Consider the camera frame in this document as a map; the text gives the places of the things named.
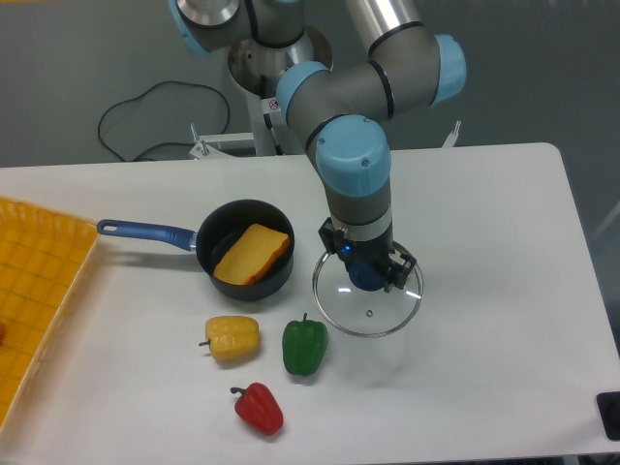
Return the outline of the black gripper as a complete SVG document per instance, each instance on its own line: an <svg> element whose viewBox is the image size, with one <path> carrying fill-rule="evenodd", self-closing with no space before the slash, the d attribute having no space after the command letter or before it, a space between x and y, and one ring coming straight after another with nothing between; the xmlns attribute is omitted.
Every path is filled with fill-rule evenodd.
<svg viewBox="0 0 620 465"><path fill-rule="evenodd" d="M349 274L385 274L384 291L403 290L417 265L417 259L401 244L393 245L392 224L334 225L327 217L319 236L329 254L335 254Z"/></svg>

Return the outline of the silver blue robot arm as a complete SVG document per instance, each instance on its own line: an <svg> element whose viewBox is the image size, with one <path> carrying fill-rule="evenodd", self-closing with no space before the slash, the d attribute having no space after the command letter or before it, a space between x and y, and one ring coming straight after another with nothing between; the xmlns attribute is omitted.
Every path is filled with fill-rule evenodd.
<svg viewBox="0 0 620 465"><path fill-rule="evenodd" d="M357 288L403 289L416 261L392 235L382 122L457 95L467 79L461 45L430 34L411 1L351 1L367 59L334 73L316 55L300 1L172 1L169 8L196 54L248 46L258 94L277 101L324 185L325 249Z"/></svg>

